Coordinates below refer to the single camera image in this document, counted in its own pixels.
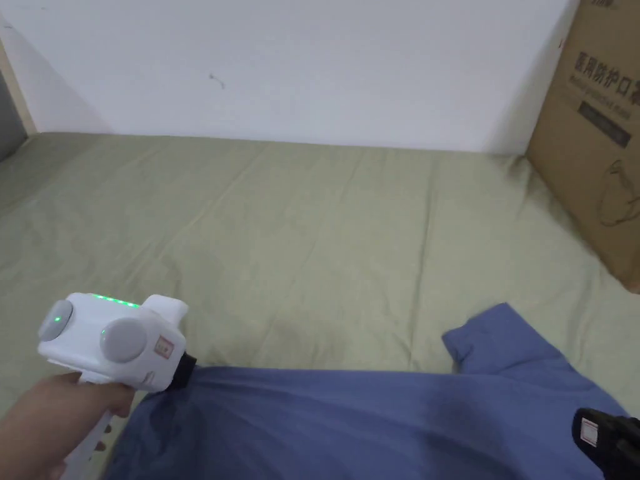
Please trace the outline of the person's left hand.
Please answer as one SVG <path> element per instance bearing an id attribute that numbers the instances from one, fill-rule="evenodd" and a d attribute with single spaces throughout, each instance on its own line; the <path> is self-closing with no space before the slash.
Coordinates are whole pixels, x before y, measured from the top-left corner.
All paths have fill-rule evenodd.
<path id="1" fill-rule="evenodd" d="M 134 389 L 79 382 L 70 372 L 38 381 L 1 419 L 1 479 L 60 479 L 65 458 L 104 414 L 127 418 Z"/>

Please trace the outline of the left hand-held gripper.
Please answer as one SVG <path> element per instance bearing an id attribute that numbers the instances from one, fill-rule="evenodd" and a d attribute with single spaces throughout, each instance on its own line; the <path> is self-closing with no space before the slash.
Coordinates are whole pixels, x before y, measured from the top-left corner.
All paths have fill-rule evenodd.
<path id="1" fill-rule="evenodd" d="M 37 351 L 78 372 L 80 383 L 122 383 L 147 393 L 182 389 L 196 366 L 180 329 L 188 311 L 182 300 L 158 294 L 134 304 L 74 292 L 46 314 Z"/>

